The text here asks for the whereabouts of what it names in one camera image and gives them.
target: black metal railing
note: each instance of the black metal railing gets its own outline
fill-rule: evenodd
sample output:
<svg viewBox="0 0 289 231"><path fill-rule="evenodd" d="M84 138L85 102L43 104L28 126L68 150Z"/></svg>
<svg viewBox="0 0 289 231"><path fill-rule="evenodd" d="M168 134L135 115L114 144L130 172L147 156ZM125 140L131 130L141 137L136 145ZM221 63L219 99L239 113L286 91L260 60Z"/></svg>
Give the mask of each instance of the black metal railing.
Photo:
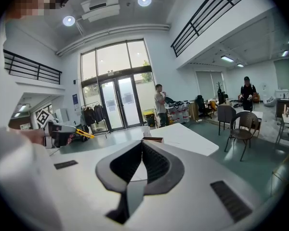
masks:
<svg viewBox="0 0 289 231"><path fill-rule="evenodd" d="M205 0L172 43L171 47L176 57L197 39L201 33L208 29L210 25L240 1Z"/></svg>
<svg viewBox="0 0 289 231"><path fill-rule="evenodd" d="M60 85L61 71L40 64L26 57L3 50L5 58L4 68L10 75L41 80Z"/></svg>

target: hand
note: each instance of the hand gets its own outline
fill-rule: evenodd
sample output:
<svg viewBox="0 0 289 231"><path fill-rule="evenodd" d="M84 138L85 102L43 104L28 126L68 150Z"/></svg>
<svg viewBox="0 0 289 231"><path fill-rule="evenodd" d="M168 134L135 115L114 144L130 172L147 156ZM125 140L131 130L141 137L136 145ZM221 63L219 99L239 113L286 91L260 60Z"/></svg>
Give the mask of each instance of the hand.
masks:
<svg viewBox="0 0 289 231"><path fill-rule="evenodd" d="M45 138L45 133L42 128L40 129L35 129L35 130L17 130L17 129L12 129L11 131L20 133L24 136L26 136L32 143L34 144L40 144L44 145L44 138ZM72 142L72 138L74 137L74 134L71 134L67 140L67 144L70 144Z"/></svg>

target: poster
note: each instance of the poster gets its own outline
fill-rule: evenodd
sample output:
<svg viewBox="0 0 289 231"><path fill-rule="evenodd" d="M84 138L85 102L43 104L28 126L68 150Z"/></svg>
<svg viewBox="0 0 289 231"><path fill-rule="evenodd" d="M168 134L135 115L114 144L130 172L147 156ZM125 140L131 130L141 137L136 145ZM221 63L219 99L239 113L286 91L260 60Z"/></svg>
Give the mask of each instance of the poster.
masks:
<svg viewBox="0 0 289 231"><path fill-rule="evenodd" d="M79 108L79 103L78 103L77 94L73 95L73 103L74 103L74 109L78 109Z"/></svg>

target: black vent slot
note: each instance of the black vent slot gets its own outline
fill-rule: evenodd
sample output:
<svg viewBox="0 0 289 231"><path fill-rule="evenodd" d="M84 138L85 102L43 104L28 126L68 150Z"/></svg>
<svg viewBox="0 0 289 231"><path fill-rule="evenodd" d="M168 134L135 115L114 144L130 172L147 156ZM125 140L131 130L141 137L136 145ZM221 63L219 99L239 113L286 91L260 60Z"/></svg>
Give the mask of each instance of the black vent slot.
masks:
<svg viewBox="0 0 289 231"><path fill-rule="evenodd" d="M143 162L148 175L148 184L164 176L170 167L169 160L143 144Z"/></svg>
<svg viewBox="0 0 289 231"><path fill-rule="evenodd" d="M99 8L106 7L106 5L107 4L104 2L104 3L101 3L101 4L94 5L92 7L89 7L89 9L90 9L90 11L92 11L92 10L96 10L96 9L99 9Z"/></svg>
<svg viewBox="0 0 289 231"><path fill-rule="evenodd" d="M217 181L210 184L234 222L238 222L251 213L251 209L227 186Z"/></svg>
<svg viewBox="0 0 289 231"><path fill-rule="evenodd" d="M141 144L136 145L110 163L110 169L129 183L141 162Z"/></svg>

